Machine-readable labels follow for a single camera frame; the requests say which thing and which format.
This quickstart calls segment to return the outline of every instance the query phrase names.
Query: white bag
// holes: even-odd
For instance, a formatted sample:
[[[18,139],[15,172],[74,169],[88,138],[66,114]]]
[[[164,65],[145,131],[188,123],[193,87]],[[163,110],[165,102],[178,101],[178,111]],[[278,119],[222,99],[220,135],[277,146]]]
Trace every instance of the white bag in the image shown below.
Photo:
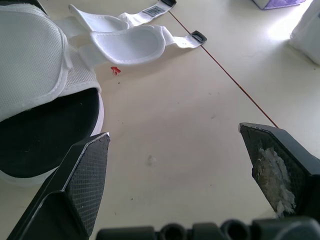
[[[320,65],[320,0],[313,0],[290,36],[290,44]]]

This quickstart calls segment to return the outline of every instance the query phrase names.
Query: purple box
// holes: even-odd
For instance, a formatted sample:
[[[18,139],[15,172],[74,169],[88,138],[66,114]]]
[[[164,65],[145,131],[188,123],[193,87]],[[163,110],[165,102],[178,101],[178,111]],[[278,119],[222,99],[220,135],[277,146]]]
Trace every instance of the purple box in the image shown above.
[[[306,0],[253,0],[261,10],[277,9],[295,6]]]

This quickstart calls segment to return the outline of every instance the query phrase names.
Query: black plastic clip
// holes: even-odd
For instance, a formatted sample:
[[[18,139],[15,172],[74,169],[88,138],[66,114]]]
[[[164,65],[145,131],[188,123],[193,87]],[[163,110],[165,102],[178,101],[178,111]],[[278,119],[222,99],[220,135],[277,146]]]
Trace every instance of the black plastic clip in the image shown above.
[[[207,38],[205,37],[205,35],[203,35],[201,32],[199,31],[194,31],[190,34],[194,39],[196,39],[199,43],[204,44],[207,41]]]
[[[173,7],[176,5],[177,1],[176,0],[160,0],[161,2],[167,4],[169,7]]]

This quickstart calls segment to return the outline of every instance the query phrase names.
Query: white cloth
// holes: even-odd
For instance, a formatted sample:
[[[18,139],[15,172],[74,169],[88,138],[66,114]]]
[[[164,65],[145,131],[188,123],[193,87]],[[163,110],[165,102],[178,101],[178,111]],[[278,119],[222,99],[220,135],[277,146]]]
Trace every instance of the white cloth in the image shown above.
[[[320,0],[313,0],[294,28],[290,44],[320,65]]]
[[[67,38],[71,39],[88,32],[109,33],[137,27],[167,13],[173,6],[174,4],[169,6],[162,1],[158,1],[154,6],[144,9],[137,14],[125,12],[118,17],[114,17],[87,13],[70,4],[69,10],[73,16],[56,20],[55,23],[63,30]]]
[[[39,8],[0,6],[0,122],[54,99],[96,88],[96,74]]]
[[[110,61],[117,65],[146,64],[158,59],[168,45],[178,48],[197,48],[206,39],[192,34],[185,37],[172,36],[164,26],[142,25],[115,32],[91,32],[93,44],[79,49],[86,65],[93,69]]]

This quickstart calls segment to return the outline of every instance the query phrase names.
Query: strap label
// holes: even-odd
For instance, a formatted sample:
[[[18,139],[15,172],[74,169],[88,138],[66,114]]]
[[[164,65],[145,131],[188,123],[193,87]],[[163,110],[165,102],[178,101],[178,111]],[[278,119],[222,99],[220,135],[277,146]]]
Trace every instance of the strap label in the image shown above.
[[[154,18],[155,16],[164,13],[165,10],[163,10],[162,8],[160,8],[158,6],[153,6],[153,7],[150,7],[142,12],[145,14],[148,14],[150,17]]]

